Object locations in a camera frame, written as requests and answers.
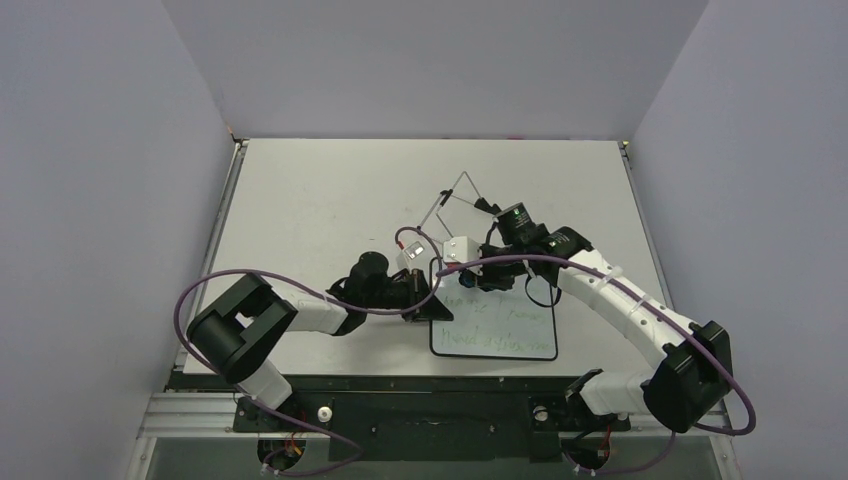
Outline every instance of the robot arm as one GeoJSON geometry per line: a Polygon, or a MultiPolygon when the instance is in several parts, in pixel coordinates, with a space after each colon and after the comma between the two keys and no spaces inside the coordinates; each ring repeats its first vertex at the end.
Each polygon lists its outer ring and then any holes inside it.
{"type": "MultiPolygon", "coordinates": [[[[430,294],[420,270],[402,269],[389,277],[388,266],[383,255],[364,253],[323,299],[289,285],[272,287],[256,274],[244,275],[191,321],[187,338],[227,383],[276,409],[292,394],[291,385],[267,359],[284,332],[340,336],[365,321],[365,313],[335,305],[328,298],[361,308],[403,310],[430,294]]],[[[433,297],[403,318],[451,321],[453,315],[433,297]]]]}
{"type": "Polygon", "coordinates": [[[568,227],[548,233],[544,224],[532,222],[523,204],[500,212],[495,219],[507,246],[479,245],[467,237],[455,237],[444,244],[445,258],[467,263],[499,256],[545,255],[581,268],[537,260],[484,264],[461,271],[461,284],[507,290],[516,275],[541,276],[598,312],[651,367],[650,372],[639,373],[593,370],[566,392],[570,406],[596,416],[651,414],[669,429],[683,433],[730,391],[706,358],[666,322],[690,333],[732,372],[729,336],[720,325],[709,322],[702,327],[650,298],[580,234],[568,227]],[[667,319],[661,321],[650,307],[662,311],[667,319]]]}

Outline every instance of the cable tie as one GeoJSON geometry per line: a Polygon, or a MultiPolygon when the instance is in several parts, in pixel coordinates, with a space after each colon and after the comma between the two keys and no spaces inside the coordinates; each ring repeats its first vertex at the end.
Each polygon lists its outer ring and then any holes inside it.
{"type": "Polygon", "coordinates": [[[531,279],[536,278],[536,272],[534,272],[533,269],[530,268],[530,262],[528,262],[527,260],[522,260],[521,263],[524,264],[524,269],[527,270],[527,275],[529,275],[531,279]]]}
{"type": "Polygon", "coordinates": [[[602,278],[601,281],[599,281],[598,284],[592,288],[592,293],[594,293],[594,296],[592,296],[592,299],[589,300],[589,308],[591,308],[592,310],[595,309],[595,304],[597,303],[598,297],[601,294],[601,289],[606,287],[609,281],[613,278],[621,276],[623,272],[624,269],[616,265],[615,267],[613,267],[610,273],[606,274],[604,278],[602,278]]]}
{"type": "Polygon", "coordinates": [[[633,314],[636,313],[637,310],[639,310],[639,308],[642,306],[643,303],[650,302],[650,301],[651,301],[650,295],[648,295],[647,293],[642,295],[642,298],[640,298],[639,301],[636,302],[636,305],[633,305],[633,308],[631,308],[630,311],[627,312],[627,318],[632,317],[633,314]]]}

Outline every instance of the white enclosure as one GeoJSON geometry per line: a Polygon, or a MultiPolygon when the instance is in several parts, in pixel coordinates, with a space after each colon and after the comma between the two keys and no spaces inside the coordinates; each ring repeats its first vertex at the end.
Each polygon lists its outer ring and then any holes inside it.
{"type": "Polygon", "coordinates": [[[126,471],[227,126],[631,140],[675,305],[727,327],[759,409],[746,477],[844,477],[846,22],[844,0],[4,2],[0,477],[126,471]]]}
{"type": "Polygon", "coordinates": [[[629,138],[706,0],[164,0],[237,137],[629,138]]]}

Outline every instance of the purple cable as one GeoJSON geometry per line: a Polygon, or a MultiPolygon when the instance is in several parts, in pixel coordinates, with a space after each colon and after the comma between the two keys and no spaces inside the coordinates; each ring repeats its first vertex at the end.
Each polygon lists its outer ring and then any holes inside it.
{"type": "MultiPolygon", "coordinates": [[[[444,270],[440,270],[440,271],[436,272],[436,278],[441,278],[441,277],[444,277],[446,275],[450,275],[452,273],[455,273],[459,270],[464,270],[464,269],[469,268],[469,267],[475,267],[477,265],[486,265],[486,264],[491,264],[491,263],[515,263],[515,262],[520,262],[520,261],[524,261],[524,260],[532,260],[532,261],[538,261],[538,262],[549,262],[549,263],[555,263],[555,264],[561,265],[563,267],[572,267],[572,268],[576,268],[576,269],[580,270],[581,272],[588,273],[589,275],[592,275],[592,276],[597,277],[597,278],[604,278],[604,276],[605,276],[603,273],[598,272],[598,271],[596,271],[596,270],[594,270],[590,267],[587,267],[585,265],[581,265],[579,263],[571,262],[569,260],[565,260],[565,259],[562,259],[562,258],[552,257],[552,256],[549,256],[549,255],[530,255],[530,254],[527,254],[527,255],[503,255],[503,256],[499,256],[499,257],[483,258],[483,259],[480,259],[480,260],[474,260],[472,262],[463,263],[461,265],[455,265],[455,266],[452,266],[452,267],[449,267],[449,268],[446,268],[444,270]]],[[[613,279],[610,279],[609,283],[610,283],[610,285],[614,285],[615,287],[617,287],[619,290],[624,292],[628,297],[632,298],[633,300],[638,302],[641,299],[641,297],[639,295],[637,295],[636,292],[634,292],[633,290],[631,290],[629,287],[627,287],[623,283],[619,282],[618,280],[613,278],[613,279]]],[[[703,425],[703,424],[700,424],[700,423],[696,423],[695,426],[697,428],[700,428],[701,430],[706,430],[708,432],[720,433],[720,434],[730,435],[730,436],[747,435],[747,434],[751,433],[754,430],[754,428],[756,428],[756,426],[757,426],[757,414],[754,411],[754,404],[751,402],[751,399],[748,397],[748,394],[745,393],[745,391],[742,389],[742,386],[739,385],[739,382],[737,382],[736,379],[733,378],[733,375],[731,375],[730,372],[728,372],[727,369],[724,368],[724,365],[722,365],[721,362],[719,362],[718,359],[716,359],[715,356],[713,356],[713,354],[710,353],[710,351],[707,350],[706,347],[704,347],[703,345],[701,345],[700,342],[695,340],[695,338],[692,337],[692,335],[690,335],[689,332],[687,332],[683,327],[681,327],[680,325],[678,325],[677,323],[672,321],[670,318],[668,318],[668,316],[665,313],[663,313],[660,309],[651,305],[648,302],[643,303],[642,306],[645,309],[647,309],[649,312],[654,314],[657,318],[659,318],[660,320],[665,322],[674,331],[679,333],[680,336],[685,338],[687,342],[689,342],[693,347],[695,347],[695,349],[698,350],[698,352],[701,355],[703,355],[704,358],[706,358],[707,361],[710,362],[710,364],[713,367],[715,367],[715,369],[722,376],[722,378],[724,378],[727,381],[727,383],[730,385],[730,387],[733,390],[736,391],[736,394],[739,395],[739,398],[742,400],[742,403],[745,405],[745,410],[748,411],[748,425],[746,425],[745,428],[741,428],[741,429],[738,429],[738,430],[732,429],[732,428],[712,427],[710,425],[703,425]]]]}
{"type": "MultiPolygon", "coordinates": [[[[431,239],[426,233],[424,233],[420,229],[413,228],[413,227],[402,227],[395,233],[395,242],[398,244],[398,246],[401,245],[400,240],[399,240],[399,238],[400,238],[399,236],[400,236],[400,233],[403,232],[403,231],[411,231],[411,232],[417,233],[418,235],[423,237],[427,241],[427,243],[430,244],[431,247],[433,247],[434,252],[439,251],[439,249],[436,247],[435,242],[433,242],[433,239],[431,239]]],[[[306,285],[304,285],[304,284],[302,284],[302,283],[300,283],[296,280],[292,280],[291,278],[288,278],[284,275],[276,274],[276,273],[273,273],[273,272],[267,272],[267,271],[264,271],[264,270],[251,269],[251,268],[230,269],[230,270],[222,270],[222,271],[219,271],[219,272],[214,272],[214,273],[211,273],[209,275],[203,276],[203,277],[199,278],[198,280],[196,280],[191,285],[189,285],[188,287],[186,287],[185,290],[183,290],[183,292],[180,294],[179,298],[177,299],[177,304],[174,306],[174,319],[173,319],[174,320],[174,330],[176,331],[177,338],[179,339],[180,343],[183,345],[183,347],[186,349],[186,351],[188,351],[189,354],[191,354],[194,358],[196,358],[203,366],[205,366],[209,370],[211,370],[215,373],[218,373],[218,371],[215,369],[215,367],[213,367],[212,364],[207,362],[206,359],[204,359],[203,356],[200,355],[200,353],[197,350],[194,349],[194,347],[191,345],[191,343],[185,337],[185,334],[183,333],[181,315],[180,315],[180,312],[182,310],[182,306],[185,303],[186,298],[188,298],[188,296],[191,294],[191,292],[193,292],[198,286],[208,282],[209,280],[212,280],[213,278],[229,276],[229,275],[244,275],[244,274],[252,273],[252,274],[262,276],[262,277],[272,278],[272,279],[275,279],[275,280],[279,280],[279,281],[288,283],[289,285],[297,287],[297,288],[303,290],[304,292],[306,292],[306,293],[308,293],[308,294],[310,294],[310,295],[312,295],[316,298],[323,299],[323,300],[327,301],[328,303],[331,303],[333,305],[337,305],[339,307],[342,307],[342,308],[345,308],[345,309],[348,309],[348,310],[353,310],[353,311],[362,312],[362,313],[368,313],[368,314],[372,314],[372,315],[402,315],[402,314],[405,314],[405,313],[415,311],[418,308],[421,308],[428,301],[430,301],[430,299],[435,296],[436,290],[438,289],[439,284],[441,283],[441,279],[444,276],[447,276],[447,275],[455,273],[459,270],[463,270],[463,269],[473,267],[473,266],[477,266],[477,265],[494,264],[494,263],[514,263],[514,262],[519,262],[519,261],[523,261],[523,260],[550,262],[550,263],[561,265],[563,267],[573,267],[573,268],[576,268],[576,269],[578,269],[578,270],[580,270],[584,273],[587,273],[589,275],[593,275],[593,276],[598,277],[598,278],[604,277],[604,275],[602,273],[595,271],[592,268],[589,268],[585,265],[581,265],[579,263],[571,262],[569,260],[558,258],[558,257],[552,257],[552,256],[548,256],[548,255],[503,255],[503,256],[499,256],[499,257],[492,257],[492,258],[475,260],[475,261],[468,262],[468,263],[454,265],[454,266],[447,268],[447,269],[439,270],[438,272],[436,272],[436,283],[433,286],[433,289],[430,291],[430,293],[423,300],[421,300],[420,302],[418,302],[417,304],[415,304],[415,305],[413,305],[409,308],[405,308],[403,310],[372,310],[372,309],[361,308],[361,307],[357,307],[355,305],[351,305],[349,303],[342,302],[342,301],[337,300],[337,299],[335,299],[331,296],[327,296],[323,293],[312,290],[311,288],[307,287],[306,285]]],[[[442,259],[439,258],[439,267],[441,268],[443,265],[444,264],[442,263],[442,259]]],[[[622,284],[618,280],[610,279],[609,283],[611,285],[614,285],[615,287],[617,287],[621,291],[623,291],[627,296],[629,296],[633,300],[635,300],[635,301],[640,300],[639,295],[637,295],[633,290],[631,290],[630,288],[628,288],[626,285],[622,284]]],[[[742,429],[739,429],[739,430],[712,427],[712,426],[709,426],[709,425],[702,425],[702,424],[695,424],[695,426],[702,429],[702,430],[710,431],[710,432],[713,432],[713,433],[725,434],[725,435],[746,435],[746,434],[750,433],[751,431],[753,431],[754,428],[756,427],[756,423],[757,423],[756,412],[754,411],[754,406],[753,406],[750,398],[748,397],[748,395],[745,393],[744,390],[742,390],[742,387],[733,378],[733,376],[724,368],[723,365],[721,365],[721,363],[709,352],[709,350],[707,350],[703,345],[701,345],[698,341],[696,341],[692,337],[692,335],[690,335],[688,332],[686,332],[685,329],[683,329],[682,327],[677,325],[675,322],[673,322],[670,318],[668,318],[668,316],[665,315],[662,311],[660,311],[659,309],[657,309],[653,305],[650,305],[649,303],[643,303],[642,306],[645,307],[651,313],[653,313],[657,318],[659,318],[660,320],[662,320],[666,324],[668,324],[672,329],[674,329],[684,339],[686,339],[686,341],[688,341],[690,344],[692,344],[695,347],[695,349],[697,349],[698,352],[701,353],[707,359],[707,361],[709,361],[710,364],[712,364],[713,367],[716,368],[716,370],[728,382],[728,384],[731,386],[731,388],[733,388],[733,390],[736,391],[736,393],[742,399],[742,403],[745,405],[745,409],[748,411],[748,425],[746,425],[745,428],[742,428],[742,429]]],[[[352,463],[352,462],[358,460],[362,456],[362,453],[364,452],[362,447],[359,444],[357,444],[356,442],[354,442],[353,440],[350,440],[346,437],[343,437],[341,435],[333,433],[329,430],[325,430],[323,428],[316,427],[314,425],[310,425],[306,422],[300,421],[300,420],[298,420],[294,417],[291,417],[289,415],[285,415],[283,413],[280,413],[280,412],[268,407],[267,405],[264,405],[261,402],[258,402],[256,400],[252,399],[249,395],[248,395],[248,398],[251,399],[251,401],[253,401],[253,403],[257,407],[259,407],[260,409],[262,409],[265,412],[268,412],[271,415],[274,415],[274,416],[276,416],[276,417],[278,417],[278,418],[280,418],[280,419],[282,419],[286,422],[292,423],[292,424],[297,425],[301,428],[327,435],[330,438],[334,438],[334,439],[336,439],[340,442],[346,443],[346,444],[348,444],[348,445],[350,445],[350,446],[352,446],[352,447],[354,447],[355,449],[358,450],[358,452],[356,454],[354,454],[353,456],[351,456],[348,459],[342,460],[341,462],[338,462],[338,463],[335,463],[335,464],[332,464],[332,465],[328,465],[326,467],[318,468],[318,469],[315,469],[315,470],[310,470],[310,471],[307,471],[307,472],[285,472],[285,471],[282,471],[282,472],[280,472],[280,474],[283,475],[283,476],[306,477],[306,476],[319,475],[319,474],[322,474],[322,473],[326,473],[326,472],[329,472],[331,470],[335,470],[336,468],[342,467],[344,465],[347,465],[349,463],[352,463]]],[[[663,459],[665,459],[665,457],[671,451],[671,447],[674,444],[674,439],[675,439],[675,434],[674,434],[674,432],[672,432],[671,439],[669,440],[669,443],[666,446],[666,449],[660,455],[658,455],[655,459],[651,460],[650,462],[646,463],[645,465],[643,465],[641,467],[634,467],[634,468],[629,468],[629,469],[619,469],[619,470],[610,470],[610,471],[607,471],[607,472],[597,472],[597,474],[611,475],[611,474],[615,474],[615,473],[634,473],[634,472],[638,472],[638,471],[648,469],[648,468],[656,465],[657,463],[659,463],[663,459]]],[[[268,454],[268,456],[265,457],[264,462],[266,464],[268,464],[268,462],[275,455],[281,453],[282,451],[283,450],[281,449],[281,450],[271,452],[270,454],[268,454]]]]}
{"type": "Polygon", "coordinates": [[[660,452],[660,454],[657,455],[656,457],[652,458],[651,460],[649,460],[648,462],[645,462],[642,465],[639,465],[638,467],[624,467],[624,468],[616,468],[616,469],[613,469],[613,470],[590,470],[588,468],[585,468],[585,467],[578,465],[577,462],[575,462],[571,457],[568,456],[568,452],[564,451],[563,455],[565,455],[565,458],[567,458],[568,461],[571,462],[572,465],[577,466],[577,468],[581,472],[588,473],[590,475],[592,475],[592,472],[594,472],[593,476],[601,477],[601,476],[604,476],[604,475],[622,475],[622,474],[626,474],[626,473],[639,473],[639,472],[644,472],[645,470],[647,470],[647,469],[653,467],[654,465],[665,460],[665,457],[667,457],[668,454],[671,453],[671,447],[674,446],[674,440],[676,438],[677,438],[677,434],[675,432],[671,432],[671,437],[669,437],[668,443],[665,445],[665,448],[663,449],[663,451],[660,452]]]}
{"type": "MultiPolygon", "coordinates": [[[[431,247],[433,247],[433,250],[435,252],[439,251],[439,249],[436,247],[435,242],[433,242],[433,239],[430,238],[426,233],[424,233],[423,231],[421,231],[420,229],[417,229],[417,228],[412,228],[412,227],[402,227],[402,228],[400,228],[395,233],[395,242],[399,243],[400,233],[404,232],[404,231],[412,231],[412,232],[417,233],[418,235],[422,236],[427,241],[427,243],[430,244],[431,247]]],[[[441,261],[441,258],[440,258],[439,259],[439,268],[441,268],[442,266],[443,266],[443,264],[442,264],[442,261],[441,261]]],[[[413,305],[409,308],[405,308],[403,310],[371,310],[371,309],[357,307],[355,305],[351,305],[349,303],[345,303],[345,302],[336,300],[335,298],[333,298],[329,295],[325,295],[323,293],[316,292],[315,290],[312,290],[311,288],[307,287],[306,285],[303,285],[302,283],[300,283],[296,280],[292,280],[292,279],[290,279],[286,276],[279,275],[279,274],[276,274],[276,273],[266,272],[264,270],[256,270],[256,269],[250,269],[250,268],[237,268],[237,269],[230,269],[230,270],[221,270],[219,272],[215,272],[215,273],[211,273],[209,275],[203,276],[203,277],[197,279],[194,283],[192,283],[188,287],[186,287],[186,289],[183,290],[182,293],[180,293],[180,296],[177,299],[177,304],[174,306],[174,330],[177,333],[177,338],[179,339],[182,346],[186,349],[186,351],[188,351],[188,353],[191,354],[191,356],[196,358],[197,361],[200,362],[204,367],[206,367],[209,370],[211,370],[215,373],[218,373],[218,374],[220,374],[218,372],[218,370],[214,366],[212,366],[211,363],[206,361],[206,359],[203,358],[203,356],[200,354],[200,352],[195,350],[194,347],[191,345],[191,342],[189,342],[188,339],[186,338],[185,333],[183,333],[183,327],[182,327],[182,321],[181,321],[182,315],[180,315],[180,313],[182,311],[183,304],[185,303],[188,296],[191,295],[191,292],[193,292],[200,285],[203,285],[204,283],[208,282],[209,280],[212,280],[213,278],[224,277],[224,276],[228,276],[228,275],[244,275],[244,274],[248,274],[248,273],[253,273],[253,274],[256,274],[256,275],[259,275],[259,276],[262,276],[262,277],[280,280],[282,282],[288,283],[289,285],[293,285],[293,286],[303,290],[304,292],[306,292],[306,293],[308,293],[308,294],[310,294],[314,297],[324,299],[327,302],[332,303],[333,305],[337,305],[339,307],[342,307],[342,308],[345,308],[345,309],[348,309],[348,310],[354,310],[354,311],[357,311],[357,312],[368,313],[368,314],[372,314],[372,315],[403,315],[404,313],[413,312],[413,311],[421,308],[422,306],[424,306],[424,304],[426,304],[428,301],[430,301],[431,298],[433,298],[433,296],[435,296],[436,289],[439,287],[439,283],[441,283],[441,278],[437,278],[436,283],[435,283],[435,285],[433,285],[433,289],[430,291],[430,293],[426,297],[424,297],[423,300],[421,300],[420,302],[418,302],[417,304],[415,304],[415,305],[413,305]]],[[[350,458],[347,458],[347,459],[342,460],[340,462],[334,463],[332,465],[327,465],[326,467],[321,467],[321,468],[317,468],[315,470],[309,470],[309,471],[306,471],[306,472],[285,472],[285,471],[282,471],[282,472],[280,472],[280,475],[282,475],[284,477],[308,477],[308,476],[311,476],[311,475],[320,475],[322,473],[327,473],[327,472],[335,470],[339,467],[343,467],[343,466],[345,466],[349,463],[355,462],[356,460],[358,460],[362,456],[362,453],[364,452],[363,448],[359,444],[354,442],[353,440],[350,440],[349,438],[343,437],[343,436],[341,436],[337,433],[333,433],[329,430],[325,430],[323,428],[316,427],[314,425],[310,425],[306,422],[298,420],[298,419],[291,417],[289,415],[286,415],[284,413],[278,412],[278,411],[274,410],[273,408],[270,408],[267,405],[251,398],[250,395],[247,394],[247,392],[243,391],[238,386],[236,386],[236,388],[240,392],[244,393],[247,396],[247,398],[250,399],[250,401],[252,401],[253,404],[256,405],[257,407],[259,407],[261,410],[263,410],[263,411],[265,411],[265,412],[267,412],[271,415],[274,415],[275,417],[278,417],[282,420],[285,420],[286,422],[289,422],[291,424],[294,424],[294,425],[297,425],[301,428],[304,428],[306,430],[311,430],[311,431],[316,432],[316,433],[322,433],[324,435],[327,435],[328,437],[334,438],[334,439],[336,439],[340,442],[346,443],[346,444],[352,446],[353,448],[355,448],[357,450],[357,453],[354,454],[353,456],[351,456],[350,458]]],[[[283,450],[280,449],[280,450],[271,452],[270,454],[268,454],[268,456],[265,457],[265,460],[263,460],[263,462],[265,464],[269,464],[271,459],[274,458],[275,455],[280,454],[282,451],[283,450]]]]}

